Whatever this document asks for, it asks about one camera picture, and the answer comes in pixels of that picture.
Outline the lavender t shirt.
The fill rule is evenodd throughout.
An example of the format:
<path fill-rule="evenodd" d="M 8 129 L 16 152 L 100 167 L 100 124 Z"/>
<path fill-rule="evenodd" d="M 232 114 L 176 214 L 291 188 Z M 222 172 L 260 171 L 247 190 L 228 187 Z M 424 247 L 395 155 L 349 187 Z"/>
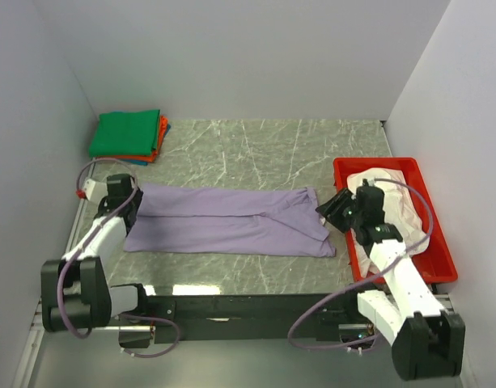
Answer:
<path fill-rule="evenodd" d="M 144 184 L 125 251 L 333 257 L 313 188 L 250 191 Z"/>

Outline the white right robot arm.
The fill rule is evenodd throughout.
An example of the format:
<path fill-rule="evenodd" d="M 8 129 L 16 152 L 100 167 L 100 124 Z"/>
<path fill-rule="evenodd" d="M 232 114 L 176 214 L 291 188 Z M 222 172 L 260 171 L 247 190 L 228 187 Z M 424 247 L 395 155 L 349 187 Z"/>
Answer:
<path fill-rule="evenodd" d="M 385 220 L 384 198 L 381 188 L 364 182 L 355 192 L 343 188 L 316 209 L 342 233 L 354 232 L 389 288 L 346 299 L 345 316 L 355 323 L 370 320 L 390 344 L 401 379 L 455 377 L 462 369 L 464 321 L 429 290 L 401 232 Z"/>

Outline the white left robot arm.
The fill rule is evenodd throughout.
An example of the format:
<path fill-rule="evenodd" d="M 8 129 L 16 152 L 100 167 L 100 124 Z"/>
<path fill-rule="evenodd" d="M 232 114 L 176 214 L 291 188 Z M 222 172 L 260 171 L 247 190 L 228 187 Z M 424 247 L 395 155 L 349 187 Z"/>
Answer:
<path fill-rule="evenodd" d="M 40 286 L 44 329 L 68 330 L 85 338 L 119 314 L 133 325 L 144 323 L 150 317 L 150 304 L 142 285 L 110 287 L 104 273 L 104 261 L 136 222 L 142 190 L 131 175 L 117 174 L 103 183 L 88 179 L 82 194 L 98 204 L 91 228 L 61 259 L 43 264 Z"/>

